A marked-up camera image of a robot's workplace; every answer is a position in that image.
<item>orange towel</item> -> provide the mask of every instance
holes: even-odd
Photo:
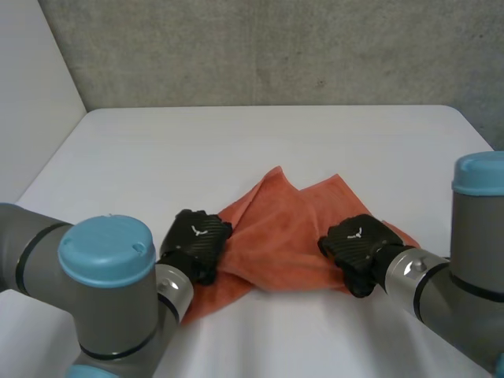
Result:
[[[215,283],[196,285],[183,323],[221,309],[253,287],[347,292],[341,270],[321,254],[317,241],[327,235],[330,226],[362,213],[369,211],[338,175],[299,191],[281,167],[274,168],[219,213],[223,221],[232,223],[234,231]],[[393,229],[405,243],[417,246],[409,236]]]

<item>gray robot arm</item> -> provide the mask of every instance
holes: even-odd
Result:
[[[216,234],[219,250],[230,228],[215,216],[185,210],[172,228],[178,224],[175,231],[183,234],[194,214],[212,228],[198,241],[199,251],[213,247]],[[191,303],[192,283],[208,280],[205,267],[193,269],[191,259],[172,253],[194,247],[191,235],[182,238],[185,245],[170,235],[155,264],[152,235],[134,218],[96,217],[72,226],[0,204],[0,291],[13,289],[73,315],[82,352],[68,378],[147,378]],[[200,257],[214,263],[215,256]]]
[[[450,260],[404,246],[366,215],[330,228],[319,246],[342,268],[352,294],[367,296],[379,284],[395,303],[495,373],[504,353],[504,153],[461,158],[453,186]]]

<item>gray wall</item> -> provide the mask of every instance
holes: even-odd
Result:
[[[504,148],[503,0],[39,0],[86,107],[445,104]]]

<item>light blue cap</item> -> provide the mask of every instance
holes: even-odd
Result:
[[[76,224],[61,239],[57,254],[66,274],[99,288],[131,285],[145,277],[156,261],[149,228],[121,215]]]
[[[479,152],[458,159],[452,188],[462,195],[504,195],[504,151]]]
[[[67,370],[66,378],[119,378],[119,376],[94,366],[73,365]]]

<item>white wall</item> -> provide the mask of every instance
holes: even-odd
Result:
[[[36,0],[0,0],[0,202],[15,202],[86,113]]]

